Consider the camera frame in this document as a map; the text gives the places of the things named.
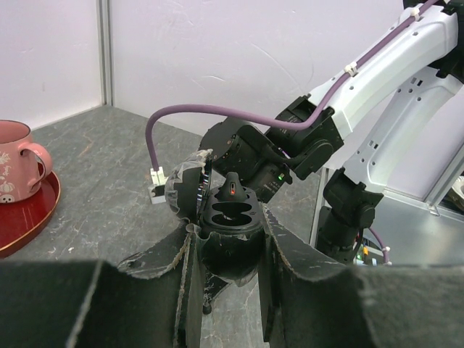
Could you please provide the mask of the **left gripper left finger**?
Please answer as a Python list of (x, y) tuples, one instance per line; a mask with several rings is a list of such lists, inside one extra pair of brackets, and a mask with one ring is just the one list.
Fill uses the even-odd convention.
[(202, 274), (179, 225), (145, 252), (1, 263), (3, 347), (198, 347)]

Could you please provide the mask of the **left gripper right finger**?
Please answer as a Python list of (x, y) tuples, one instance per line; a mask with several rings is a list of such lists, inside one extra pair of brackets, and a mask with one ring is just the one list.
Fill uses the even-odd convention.
[(264, 209), (258, 270), (271, 347), (461, 347), (463, 268), (346, 266)]

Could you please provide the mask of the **black oval charging case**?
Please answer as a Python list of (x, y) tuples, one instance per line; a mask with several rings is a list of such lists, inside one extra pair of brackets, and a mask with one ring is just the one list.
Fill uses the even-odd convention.
[(228, 283), (243, 286), (256, 274), (264, 249), (261, 206), (256, 193), (242, 185), (243, 201), (226, 201), (225, 181), (212, 187), (211, 176), (212, 150), (190, 154), (169, 175), (165, 200), (186, 223), (187, 231), (199, 237), (199, 256), (206, 269)]

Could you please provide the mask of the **black round earbud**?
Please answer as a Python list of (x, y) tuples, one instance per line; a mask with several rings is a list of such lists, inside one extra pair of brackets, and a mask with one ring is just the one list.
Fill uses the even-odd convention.
[(228, 202), (242, 202), (246, 194), (240, 184), (239, 175), (229, 172), (224, 183), (225, 200)]

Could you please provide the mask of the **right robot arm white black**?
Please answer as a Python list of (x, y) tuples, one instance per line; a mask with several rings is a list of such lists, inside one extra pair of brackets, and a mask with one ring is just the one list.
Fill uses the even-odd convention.
[(316, 247), (349, 263), (372, 226), (387, 181), (424, 126), (463, 87), (463, 3), (406, 1), (377, 43), (328, 82), (285, 108), (261, 132), (229, 117), (203, 136), (214, 169), (235, 172), (268, 202), (339, 150), (368, 113), (389, 100), (354, 154), (331, 176)]

